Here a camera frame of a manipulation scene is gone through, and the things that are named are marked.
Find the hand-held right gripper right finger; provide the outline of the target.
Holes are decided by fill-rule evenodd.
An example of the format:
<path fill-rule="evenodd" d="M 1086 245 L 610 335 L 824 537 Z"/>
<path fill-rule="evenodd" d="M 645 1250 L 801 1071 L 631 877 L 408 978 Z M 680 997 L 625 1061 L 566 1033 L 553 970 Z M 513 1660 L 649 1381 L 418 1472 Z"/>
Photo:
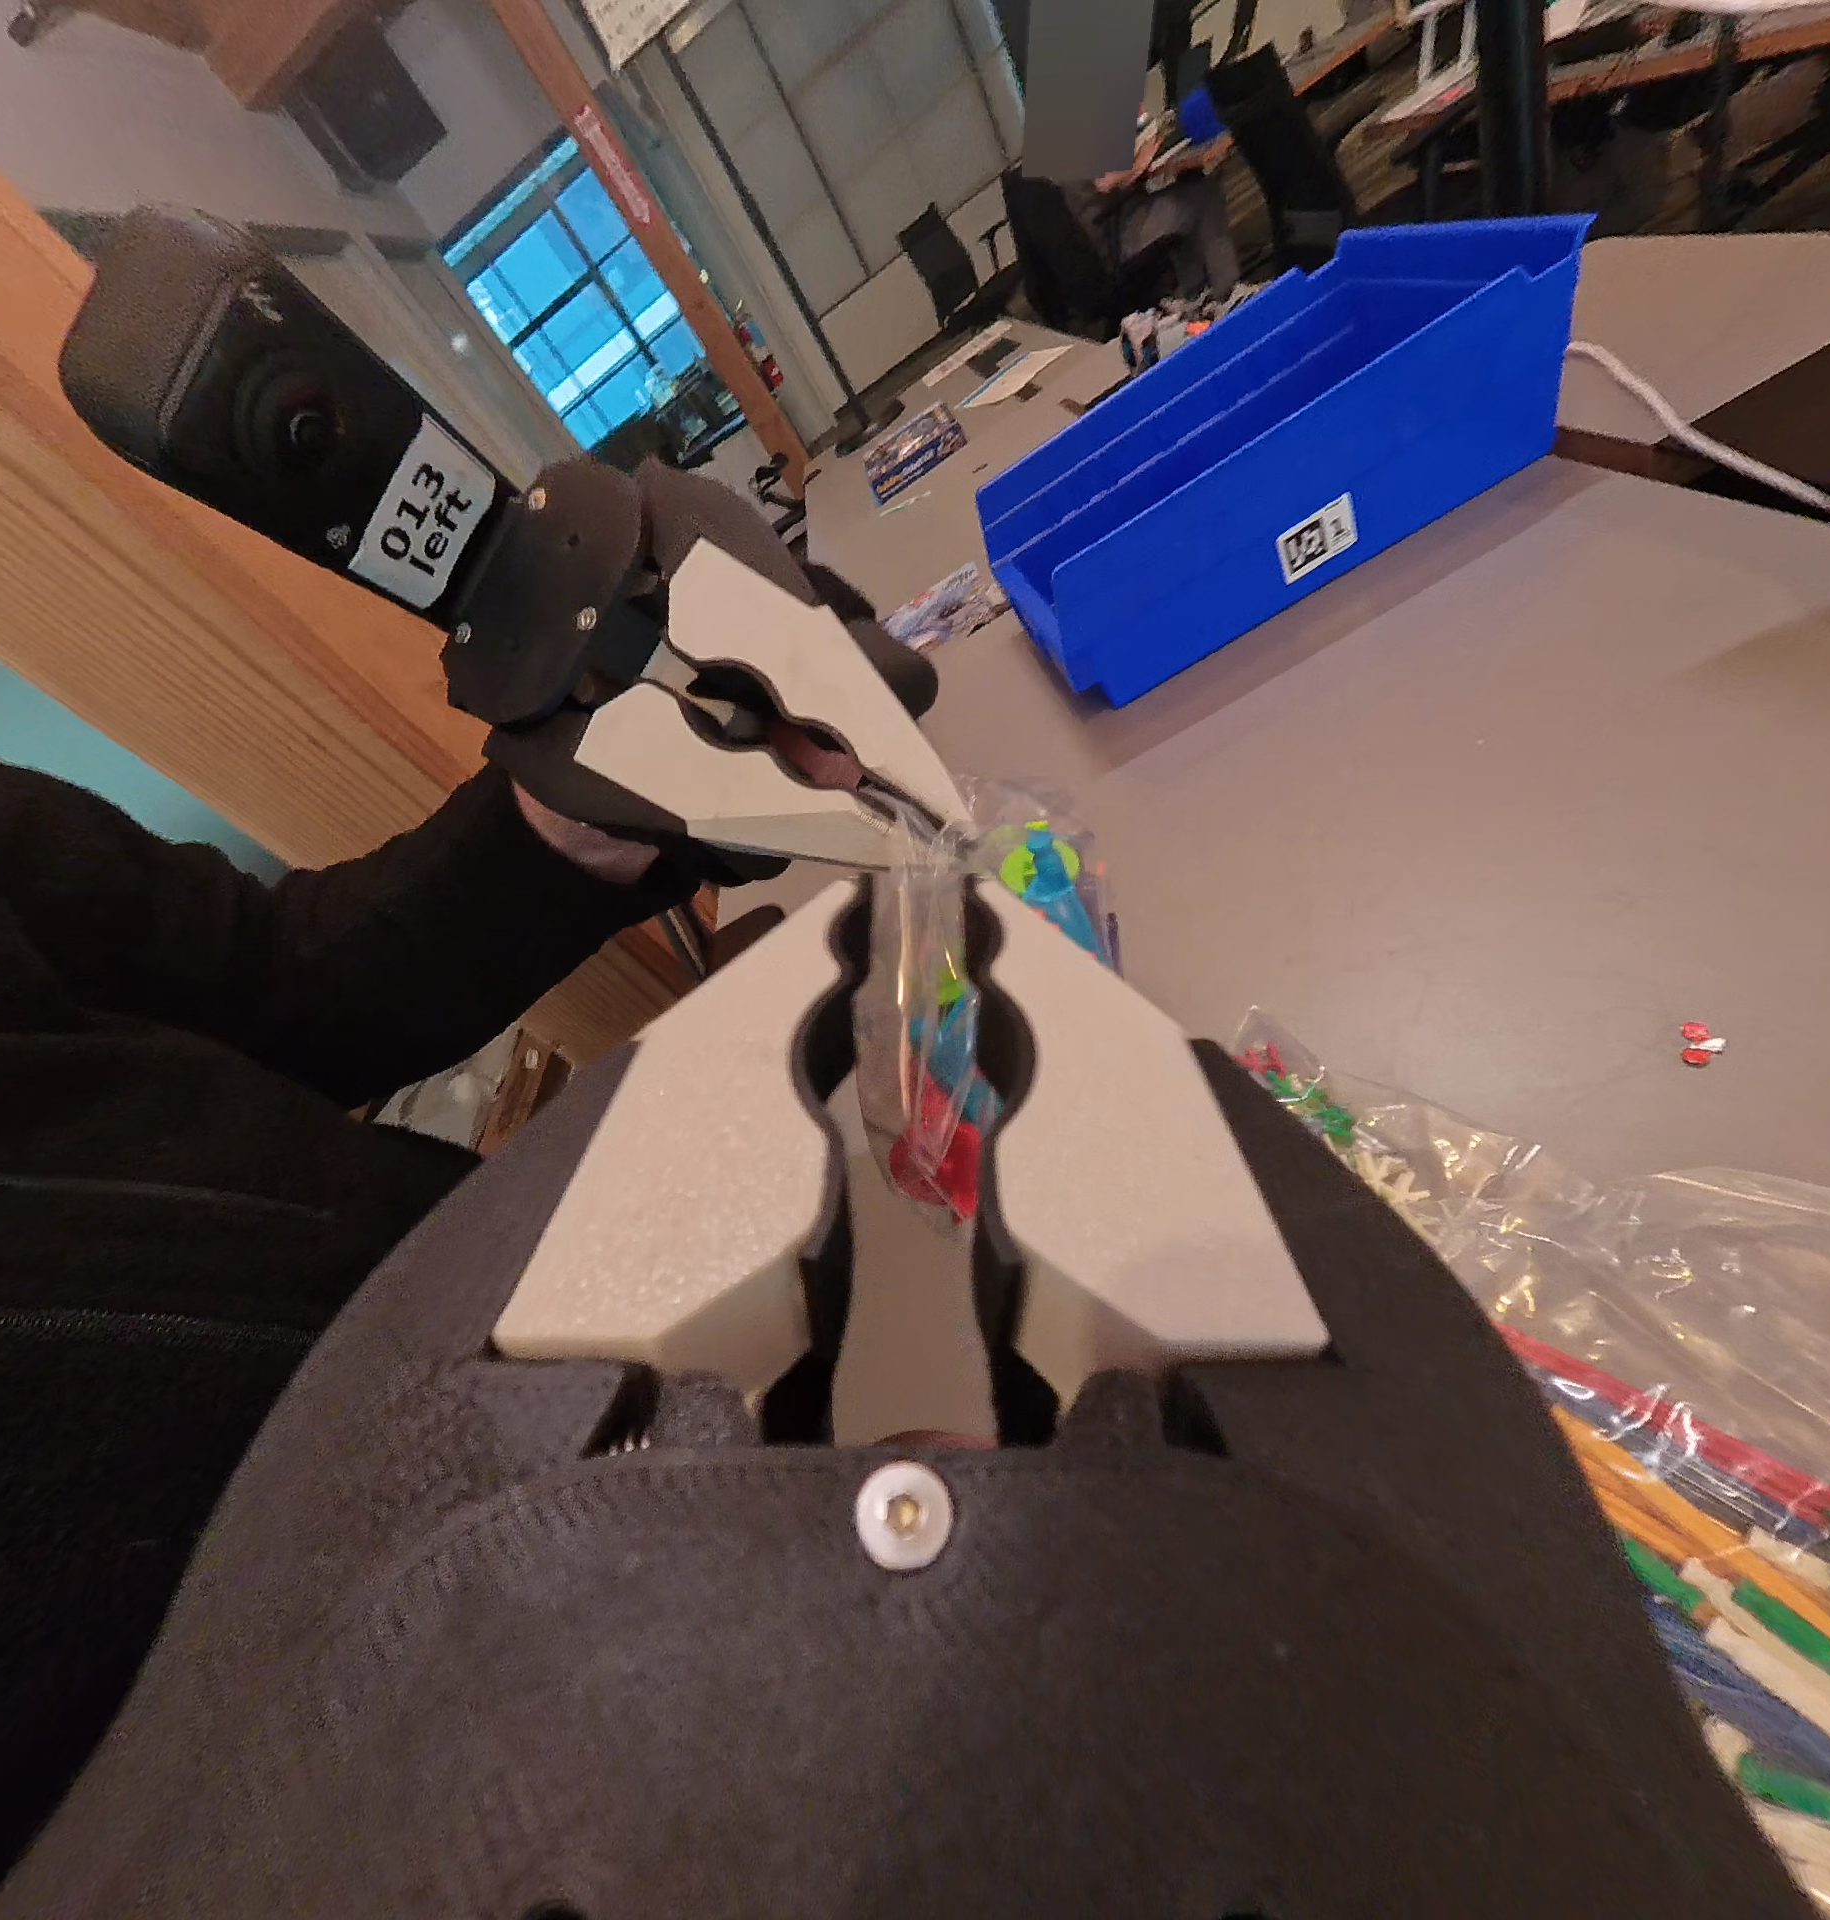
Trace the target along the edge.
<path fill-rule="evenodd" d="M 1320 1357 L 1330 1327 L 1193 1043 L 994 881 L 973 882 L 976 1317 L 1050 1396 L 1108 1371 Z"/>

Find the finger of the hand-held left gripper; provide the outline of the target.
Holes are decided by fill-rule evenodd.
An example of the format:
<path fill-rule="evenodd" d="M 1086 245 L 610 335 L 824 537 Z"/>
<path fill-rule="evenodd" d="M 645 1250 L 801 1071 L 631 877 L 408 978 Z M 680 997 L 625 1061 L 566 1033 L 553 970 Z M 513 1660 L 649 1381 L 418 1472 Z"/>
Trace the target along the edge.
<path fill-rule="evenodd" d="M 700 683 L 725 688 L 738 676 L 761 686 L 783 717 L 839 741 L 874 788 L 936 826 L 973 822 L 928 736 L 831 608 L 708 541 L 673 571 L 666 593 L 666 643 Z"/>
<path fill-rule="evenodd" d="M 880 871 L 903 822 L 946 830 L 946 762 L 890 683 L 773 707 L 648 682 L 592 711 L 572 761 L 648 830 L 730 856 Z"/>

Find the white paper sheet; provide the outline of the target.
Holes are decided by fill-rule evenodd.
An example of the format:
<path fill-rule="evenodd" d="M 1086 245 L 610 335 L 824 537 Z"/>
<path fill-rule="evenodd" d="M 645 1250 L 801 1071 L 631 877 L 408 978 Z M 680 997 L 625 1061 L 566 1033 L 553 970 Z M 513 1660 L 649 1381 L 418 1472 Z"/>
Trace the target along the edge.
<path fill-rule="evenodd" d="M 911 397 L 956 414 L 994 408 L 1037 390 L 1073 348 L 1069 337 L 1024 338 L 1017 323 L 992 323 L 928 369 Z"/>

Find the blue plastic bin with tag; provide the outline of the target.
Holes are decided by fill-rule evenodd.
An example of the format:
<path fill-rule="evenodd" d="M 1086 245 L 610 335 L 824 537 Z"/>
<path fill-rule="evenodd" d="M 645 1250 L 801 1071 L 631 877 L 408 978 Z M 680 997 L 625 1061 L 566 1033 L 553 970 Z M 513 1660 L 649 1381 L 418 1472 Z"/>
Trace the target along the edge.
<path fill-rule="evenodd" d="M 1348 230 L 1000 472 L 1028 638 L 1124 707 L 1543 458 L 1593 223 Z"/>

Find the blue toy box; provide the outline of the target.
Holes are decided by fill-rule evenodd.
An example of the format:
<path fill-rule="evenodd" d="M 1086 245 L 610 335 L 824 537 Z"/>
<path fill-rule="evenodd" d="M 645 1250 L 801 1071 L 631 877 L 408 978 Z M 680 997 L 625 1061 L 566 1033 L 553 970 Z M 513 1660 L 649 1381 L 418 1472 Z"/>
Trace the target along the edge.
<path fill-rule="evenodd" d="M 888 511 L 936 467 L 967 447 L 967 431 L 946 403 L 897 420 L 865 447 L 865 473 L 874 504 Z"/>

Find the black wall speaker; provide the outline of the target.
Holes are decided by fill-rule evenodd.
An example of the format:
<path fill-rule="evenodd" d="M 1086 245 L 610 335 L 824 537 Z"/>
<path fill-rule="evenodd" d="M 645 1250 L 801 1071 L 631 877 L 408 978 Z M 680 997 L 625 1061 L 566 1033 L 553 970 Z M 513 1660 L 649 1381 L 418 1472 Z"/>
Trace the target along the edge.
<path fill-rule="evenodd" d="M 373 20 L 353 20 L 280 102 L 344 190 L 396 187 L 449 138 L 449 126 Z"/>

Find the person's left forearm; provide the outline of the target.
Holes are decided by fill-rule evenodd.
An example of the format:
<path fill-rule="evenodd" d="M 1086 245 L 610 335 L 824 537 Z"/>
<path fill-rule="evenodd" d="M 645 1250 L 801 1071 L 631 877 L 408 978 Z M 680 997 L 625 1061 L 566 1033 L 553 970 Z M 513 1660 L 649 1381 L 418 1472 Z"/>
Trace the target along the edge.
<path fill-rule="evenodd" d="M 184 1028 L 359 1106 L 475 1055 L 706 873 L 692 842 L 572 822 L 488 767 L 368 856 L 206 890 L 160 981 Z"/>

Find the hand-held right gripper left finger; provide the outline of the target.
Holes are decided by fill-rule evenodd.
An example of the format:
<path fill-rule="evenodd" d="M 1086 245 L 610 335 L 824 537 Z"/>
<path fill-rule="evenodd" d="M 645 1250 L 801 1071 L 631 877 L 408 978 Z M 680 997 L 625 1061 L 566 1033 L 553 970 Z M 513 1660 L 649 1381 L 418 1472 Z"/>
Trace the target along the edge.
<path fill-rule="evenodd" d="M 871 885 L 833 881 L 629 1051 L 493 1345 L 713 1374 L 770 1396 L 841 1357 L 854 1305 L 848 1158 Z"/>

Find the clear bag of colourful rods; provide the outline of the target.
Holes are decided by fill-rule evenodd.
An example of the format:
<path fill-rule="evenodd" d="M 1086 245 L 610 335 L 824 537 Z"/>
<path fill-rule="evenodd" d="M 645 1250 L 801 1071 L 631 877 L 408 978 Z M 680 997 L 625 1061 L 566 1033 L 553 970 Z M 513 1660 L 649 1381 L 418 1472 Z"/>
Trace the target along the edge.
<path fill-rule="evenodd" d="M 1724 1168 L 1595 1183 L 1326 1066 L 1259 1008 L 1233 1051 L 1498 1327 L 1699 1737 L 1830 1915 L 1830 1188 Z"/>

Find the black office chair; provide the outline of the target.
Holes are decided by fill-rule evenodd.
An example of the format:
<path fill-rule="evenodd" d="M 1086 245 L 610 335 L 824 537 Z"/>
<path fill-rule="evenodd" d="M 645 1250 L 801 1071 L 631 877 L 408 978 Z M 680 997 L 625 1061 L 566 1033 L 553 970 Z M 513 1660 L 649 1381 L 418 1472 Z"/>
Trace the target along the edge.
<path fill-rule="evenodd" d="M 1357 226 L 1358 204 L 1276 47 L 1218 60 L 1206 72 L 1206 93 L 1261 185 L 1277 268 L 1318 272 L 1333 259 L 1341 233 Z"/>
<path fill-rule="evenodd" d="M 949 228 L 944 212 L 931 204 L 900 230 L 903 256 L 919 275 L 934 310 L 942 335 L 961 335 L 997 323 L 1021 292 L 1021 264 L 1000 261 L 1000 230 L 988 228 L 980 245 L 991 256 L 991 275 L 981 279 L 970 246 Z"/>

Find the clear bag of small parts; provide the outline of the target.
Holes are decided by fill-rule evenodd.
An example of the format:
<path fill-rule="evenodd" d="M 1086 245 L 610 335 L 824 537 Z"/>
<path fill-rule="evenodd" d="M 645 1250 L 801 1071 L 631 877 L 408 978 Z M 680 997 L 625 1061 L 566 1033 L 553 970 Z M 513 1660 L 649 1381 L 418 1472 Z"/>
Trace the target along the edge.
<path fill-rule="evenodd" d="M 1043 781 L 967 775 L 952 835 L 903 807 L 871 885 L 871 961 L 855 995 L 855 1088 L 886 1183 L 942 1232 L 978 1209 L 981 1146 L 1003 1114 L 978 1066 L 967 881 L 980 877 L 1122 970 L 1120 915 L 1095 830 Z"/>

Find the blue printed packet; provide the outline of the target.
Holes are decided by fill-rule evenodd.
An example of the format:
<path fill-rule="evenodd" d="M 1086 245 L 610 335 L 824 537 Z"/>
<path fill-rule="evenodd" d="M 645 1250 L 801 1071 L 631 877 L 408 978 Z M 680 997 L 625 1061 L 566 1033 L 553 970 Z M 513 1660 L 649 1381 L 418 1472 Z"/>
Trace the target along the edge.
<path fill-rule="evenodd" d="M 1010 610 L 1006 589 L 978 564 L 965 564 L 923 593 L 882 616 L 884 631 L 923 654 L 952 636 L 970 636 Z"/>

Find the person's black clothing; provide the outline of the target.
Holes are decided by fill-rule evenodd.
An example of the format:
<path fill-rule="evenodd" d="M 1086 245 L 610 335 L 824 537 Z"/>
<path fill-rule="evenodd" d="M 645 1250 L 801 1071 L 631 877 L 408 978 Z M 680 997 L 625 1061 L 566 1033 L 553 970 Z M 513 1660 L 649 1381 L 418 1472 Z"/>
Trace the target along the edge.
<path fill-rule="evenodd" d="M 118 1713 L 240 1456 L 471 1162 L 351 1111 L 443 830 L 243 875 L 0 762 L 0 1882 Z"/>

